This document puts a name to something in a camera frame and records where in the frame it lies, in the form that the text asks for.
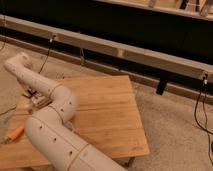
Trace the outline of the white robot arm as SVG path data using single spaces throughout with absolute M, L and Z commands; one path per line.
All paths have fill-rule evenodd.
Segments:
M 21 83 L 51 100 L 25 121 L 24 132 L 31 144 L 58 171 L 127 171 L 65 126 L 77 108 L 74 93 L 32 71 L 31 66 L 30 57 L 23 52 L 4 63 L 5 69 Z

